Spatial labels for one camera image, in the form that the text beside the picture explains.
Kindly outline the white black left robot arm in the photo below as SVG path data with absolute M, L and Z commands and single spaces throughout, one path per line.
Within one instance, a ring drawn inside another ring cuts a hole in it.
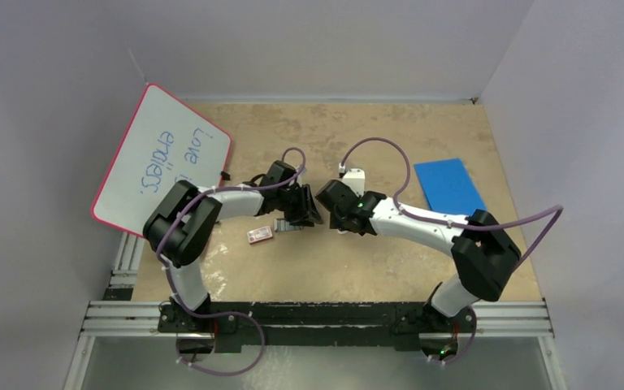
M 310 186 L 298 180 L 302 171 L 276 160 L 267 172 L 231 187 L 199 188 L 180 180 L 147 219 L 143 236 L 162 263 L 170 300 L 180 308 L 178 321 L 189 332 L 202 331 L 214 317 L 198 259 L 217 223 L 274 211 L 294 227 L 323 223 Z

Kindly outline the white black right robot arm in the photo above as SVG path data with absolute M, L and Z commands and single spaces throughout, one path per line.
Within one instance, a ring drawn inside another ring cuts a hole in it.
M 315 198 L 329 212 L 332 229 L 406 239 L 453 260 L 454 276 L 435 288 L 423 310 L 426 325 L 436 331 L 478 301 L 498 301 L 522 257 L 485 210 L 437 214 L 402 205 L 383 193 L 357 194 L 341 180 L 330 180 Z

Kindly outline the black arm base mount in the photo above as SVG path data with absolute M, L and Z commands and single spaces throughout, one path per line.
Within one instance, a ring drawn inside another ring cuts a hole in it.
M 389 347 L 399 352 L 439 353 L 475 325 L 468 307 L 453 318 L 427 313 L 420 301 L 247 302 L 214 301 L 213 318 L 194 318 L 172 302 L 159 307 L 158 331 L 204 333 L 218 353 L 246 345 Z

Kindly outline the red white staple box sleeve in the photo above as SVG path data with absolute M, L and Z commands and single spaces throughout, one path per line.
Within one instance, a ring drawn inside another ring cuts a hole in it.
M 269 226 L 259 227 L 247 232 L 247 239 L 250 245 L 268 241 L 274 237 L 272 228 Z

